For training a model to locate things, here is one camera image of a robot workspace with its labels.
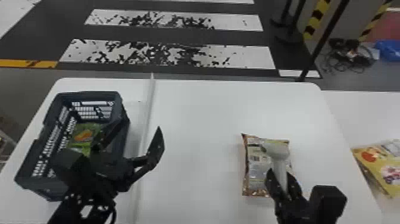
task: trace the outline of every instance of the white table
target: white table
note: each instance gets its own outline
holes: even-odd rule
[[[129,103],[145,98],[145,82],[58,81],[0,174],[0,223],[45,223],[58,204],[47,203],[13,181],[57,92],[118,90],[131,116],[134,108]],[[313,84],[158,80],[148,141],[158,125],[165,137],[164,156],[132,191],[118,196],[118,223],[276,223],[271,199],[240,195],[241,132],[290,139],[293,168],[305,192],[327,184],[347,195],[338,223],[381,221],[348,144]]]
[[[400,138],[400,93],[324,91],[350,147]],[[388,199],[372,188],[384,223],[399,223],[400,197]]]

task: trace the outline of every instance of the white painted stripe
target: white painted stripe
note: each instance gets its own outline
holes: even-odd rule
[[[157,28],[262,31],[258,15],[93,10],[85,24]]]
[[[212,2],[212,3],[231,3],[231,4],[254,4],[253,0],[155,0],[155,1],[169,1],[169,2]]]
[[[398,7],[389,7],[386,9],[388,12],[400,12],[400,8]]]
[[[40,0],[0,0],[0,38]]]
[[[299,77],[301,74],[301,70],[279,70],[279,75],[281,77]],[[319,78],[320,74],[318,71],[311,70],[308,72],[307,78]]]
[[[62,62],[275,69],[267,46],[182,45],[74,39]]]

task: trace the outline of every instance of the black plastic basket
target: black plastic basket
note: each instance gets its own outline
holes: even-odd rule
[[[63,150],[77,123],[113,122],[118,117],[129,123],[121,96],[118,92],[86,91],[58,94],[43,121],[43,129],[35,139],[20,167],[15,181],[48,201],[59,201],[67,186],[59,180],[49,162]],[[107,147],[110,159],[123,157],[129,125]]]

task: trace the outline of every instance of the snack bag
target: snack bag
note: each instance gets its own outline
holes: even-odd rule
[[[400,141],[352,149],[364,176],[381,190],[394,197],[400,193]]]
[[[288,140],[274,140],[259,138],[253,135],[242,134],[243,143],[246,149],[246,172],[243,178],[242,195],[269,197],[267,188],[264,185],[268,170],[272,167],[272,160],[266,154],[262,142],[268,142],[269,147],[289,146]],[[291,172],[290,161],[286,162],[288,172]]]
[[[102,126],[97,123],[76,124],[67,148],[78,151],[86,157],[89,157],[90,145],[93,138],[101,130],[101,127]]]

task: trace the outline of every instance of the yellow floor line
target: yellow floor line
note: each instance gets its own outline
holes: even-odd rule
[[[58,61],[0,59],[0,67],[53,69]]]

